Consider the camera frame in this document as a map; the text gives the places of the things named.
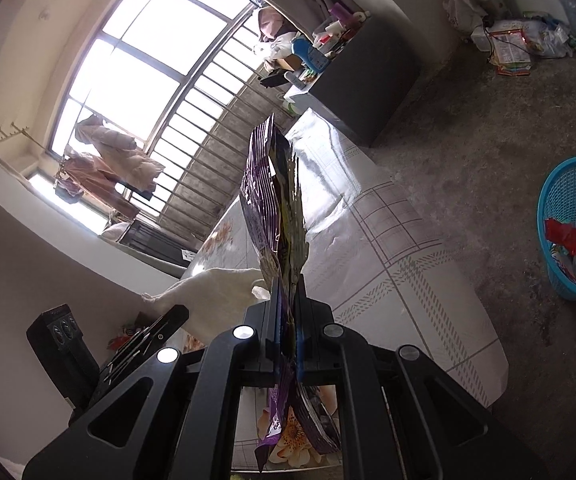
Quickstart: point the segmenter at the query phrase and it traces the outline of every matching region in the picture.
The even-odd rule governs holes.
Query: blue plastic basket
[[[537,231],[542,252],[548,264],[548,278],[555,291],[566,300],[576,300],[576,284],[571,282],[550,255],[552,244],[546,240],[544,221],[555,218],[574,222],[576,216],[576,157],[559,164],[543,184],[537,206]]]

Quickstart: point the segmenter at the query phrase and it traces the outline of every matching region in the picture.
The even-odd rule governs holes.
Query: hanging clothes
[[[84,195],[84,190],[71,178],[59,178],[55,180],[54,192],[64,202],[76,204]]]
[[[91,144],[119,179],[140,191],[154,191],[156,179],[165,166],[152,160],[129,135],[103,126],[103,120],[90,116],[74,128],[74,138]]]
[[[133,220],[139,212],[138,207],[123,198],[114,186],[120,181],[111,168],[98,156],[69,151],[63,170],[91,195],[97,197],[108,207],[116,209],[126,218]]]
[[[257,13],[259,23],[259,41],[270,43],[279,36],[288,32],[298,32],[297,28],[286,20],[283,15],[273,7],[264,7]]]

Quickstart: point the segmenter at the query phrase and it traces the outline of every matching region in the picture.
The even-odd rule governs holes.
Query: black speaker
[[[83,333],[67,304],[40,314],[26,336],[59,392],[82,413],[99,382],[99,365],[83,340]]]

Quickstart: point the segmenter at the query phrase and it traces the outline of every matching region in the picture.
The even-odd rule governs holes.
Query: pink garment
[[[152,190],[165,166],[152,160],[136,145],[133,137],[103,126],[103,120],[91,116],[74,129],[74,138],[93,145],[107,166],[119,177],[140,191]]]
[[[126,218],[135,219],[139,209],[114,189],[120,179],[100,157],[72,151],[68,155],[70,158],[64,161],[63,169],[79,186]]]
[[[283,16],[273,7],[264,7],[259,10],[258,15],[259,30],[261,33],[273,40],[277,37],[277,32],[283,25]]]

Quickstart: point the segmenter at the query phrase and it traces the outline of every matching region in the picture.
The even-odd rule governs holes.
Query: snack package
[[[252,132],[240,198],[263,277],[269,288],[274,280],[279,281],[277,334],[281,355],[276,362],[277,384],[268,391],[270,424],[255,450],[261,471],[286,428],[289,408],[317,453],[340,450],[337,427],[317,395],[317,388],[305,387],[295,379],[293,304],[308,257],[308,243],[298,160],[290,143],[275,127],[273,116]]]

